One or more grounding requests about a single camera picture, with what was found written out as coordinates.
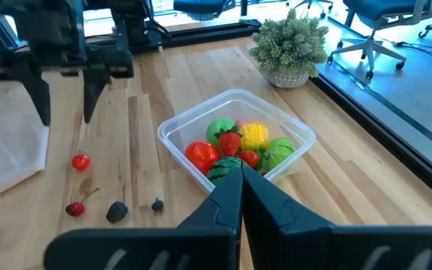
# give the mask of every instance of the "chair base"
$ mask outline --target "chair base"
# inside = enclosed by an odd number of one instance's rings
[[[329,0],[303,0],[303,1],[301,1],[301,2],[296,6],[296,7],[298,8],[298,7],[302,6],[302,5],[307,4],[307,9],[310,9],[310,8],[311,8],[311,5],[312,5],[312,4],[315,4],[315,5],[318,6],[318,8],[321,9],[321,11],[322,11],[322,13],[321,13],[321,15],[320,15],[320,17],[321,17],[321,19],[322,19],[322,18],[326,17],[326,13],[324,12],[324,7],[321,5],[321,3],[329,3],[329,4],[331,4],[331,5],[328,7],[328,10],[329,10],[329,11],[333,8],[333,2],[332,2],[332,1],[329,1]]]
[[[343,45],[343,42],[350,42],[354,45],[347,46],[344,48],[341,48]],[[406,57],[400,55],[399,53],[393,52],[390,49],[384,47],[383,42],[380,40],[374,40],[373,38],[368,39],[361,39],[361,38],[343,38],[340,43],[338,44],[338,48],[331,52],[331,55],[328,58],[328,62],[332,62],[333,55],[339,54],[339,53],[347,53],[352,52],[356,50],[362,50],[362,59],[365,59],[367,56],[367,60],[369,61],[370,70],[367,73],[367,78],[372,77],[373,70],[374,70],[374,52],[382,53],[387,56],[391,56],[392,58],[399,59],[401,62],[396,64],[397,69],[401,69],[404,66],[404,63],[406,62]]]

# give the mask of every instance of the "clear plastic box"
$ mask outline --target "clear plastic box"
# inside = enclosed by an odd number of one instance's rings
[[[216,119],[260,122],[268,128],[269,139],[287,137],[296,151],[265,175],[276,182],[293,171],[296,161],[314,144],[314,131],[293,116],[257,97],[248,90],[225,91],[162,123],[157,129],[161,142],[206,191],[215,186],[186,157],[185,149],[194,141],[206,140],[206,128]]]

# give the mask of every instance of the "wooden table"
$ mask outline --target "wooden table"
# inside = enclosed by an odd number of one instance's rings
[[[432,190],[386,151],[313,83],[270,86],[248,56],[249,38],[165,49],[134,57],[135,77],[114,80],[83,121],[82,78],[45,73],[52,125],[46,170],[0,194],[0,269],[42,269],[47,244],[88,227],[175,227],[207,197],[156,137],[158,125],[227,89],[254,94],[301,119],[317,133],[296,173],[277,186],[336,224],[432,224]],[[14,83],[0,82],[0,91]],[[87,152],[92,167],[71,158]],[[65,206],[90,190],[81,217]],[[163,214],[150,209],[155,198]],[[121,200],[129,215],[114,225],[105,214]],[[243,235],[241,267],[252,269]]]

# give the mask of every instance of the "white plant pot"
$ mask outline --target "white plant pot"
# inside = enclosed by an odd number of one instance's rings
[[[309,73],[306,71],[296,71],[294,73],[266,73],[260,70],[260,72],[268,82],[282,89],[295,89],[301,87],[309,78]]]

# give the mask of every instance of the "cherry tomato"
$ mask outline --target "cherry tomato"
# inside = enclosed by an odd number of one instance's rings
[[[216,146],[204,141],[191,143],[184,151],[184,155],[204,175],[208,173],[213,163],[221,158]]]
[[[73,157],[73,168],[82,172],[89,167],[91,160],[87,154],[77,154]]]
[[[244,162],[247,163],[247,165],[252,168],[256,168],[256,166],[258,166],[258,163],[260,162],[260,156],[254,151],[244,151],[239,154],[239,158],[241,158]]]

